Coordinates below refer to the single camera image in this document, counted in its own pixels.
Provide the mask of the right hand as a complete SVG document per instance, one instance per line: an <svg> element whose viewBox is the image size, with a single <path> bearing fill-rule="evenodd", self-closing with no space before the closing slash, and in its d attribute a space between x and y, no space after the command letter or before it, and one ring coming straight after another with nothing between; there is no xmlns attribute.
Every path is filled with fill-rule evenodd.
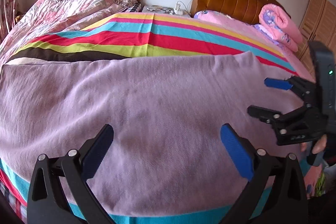
<svg viewBox="0 0 336 224"><path fill-rule="evenodd" d="M317 143L315 143L315 145L311 149L311 153L312 154L318 154L318 153L322 152L326 148L326 145L327 145L327 135L323 135L317 141ZM301 149L302 152L304 152L307 149L307 143L301 143L300 144L300 149Z"/></svg>

